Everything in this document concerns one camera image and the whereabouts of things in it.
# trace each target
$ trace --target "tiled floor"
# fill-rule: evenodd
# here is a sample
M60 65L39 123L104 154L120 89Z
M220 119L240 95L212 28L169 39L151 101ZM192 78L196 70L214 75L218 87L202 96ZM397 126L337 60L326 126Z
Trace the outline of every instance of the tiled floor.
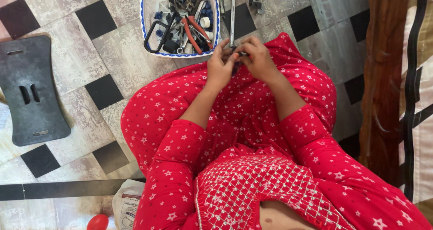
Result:
M248 0L236 0L236 43L287 32L333 79L333 136L356 157L368 0L260 1L263 15L249 9ZM231 0L224 5L223 38L229 37ZM9 116L0 130L0 229L85 229L98 213L107 213L114 229L112 195L126 178L143 177L120 131L123 108L153 79L208 57L174 60L146 52L139 0L0 0L0 42L35 35L51 38L53 76L72 132L17 147Z

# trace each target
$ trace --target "hand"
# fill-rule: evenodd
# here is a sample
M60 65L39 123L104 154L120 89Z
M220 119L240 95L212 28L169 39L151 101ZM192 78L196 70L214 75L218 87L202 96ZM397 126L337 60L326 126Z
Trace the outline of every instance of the hand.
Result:
M238 46L234 52L240 51L248 53L251 59L247 56L242 56L236 61L241 61L245 64L254 78L269 83L281 75L269 55L269 50L257 37L251 36L243 40L242 45Z
M230 55L226 62L223 61L223 47L230 42L230 39L225 39L220 42L214 50L214 54L207 62L207 81L205 88L218 92L222 90L232 77L232 70L235 60L239 57L238 53Z

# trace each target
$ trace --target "red plastic object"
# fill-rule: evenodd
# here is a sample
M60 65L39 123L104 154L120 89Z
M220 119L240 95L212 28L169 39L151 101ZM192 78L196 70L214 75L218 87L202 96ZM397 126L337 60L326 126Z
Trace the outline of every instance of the red plastic object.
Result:
M87 223L87 230L106 230L108 227L108 216L99 214Z

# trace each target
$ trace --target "plastic bag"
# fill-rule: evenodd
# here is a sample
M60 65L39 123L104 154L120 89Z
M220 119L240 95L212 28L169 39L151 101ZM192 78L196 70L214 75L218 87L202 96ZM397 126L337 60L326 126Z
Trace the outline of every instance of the plastic bag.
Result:
M114 224L117 230L131 230L145 183L126 180L113 198Z

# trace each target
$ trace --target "red-handled pliers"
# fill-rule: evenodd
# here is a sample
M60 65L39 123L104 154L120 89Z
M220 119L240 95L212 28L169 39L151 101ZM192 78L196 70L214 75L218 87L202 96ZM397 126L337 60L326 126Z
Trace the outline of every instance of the red-handled pliers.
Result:
M184 24L185 33L187 33L188 39L190 40L192 46L194 46L194 48L198 52L198 54L202 54L202 51L201 51L200 47L198 46L198 44L195 42L194 38L192 37L189 25L191 24L205 38L207 38L208 40L210 40L209 37L208 37L208 35L203 30L203 28L200 27L200 25L198 25L198 23L195 22L194 16L193 15L190 16L188 14L188 11L186 10L186 8L184 6L182 6L182 4L178 0L175 0L174 6L175 6L176 11L182 17L181 22ZM206 42L206 43L208 44L210 50L212 50L214 48L211 43L209 43L209 42Z

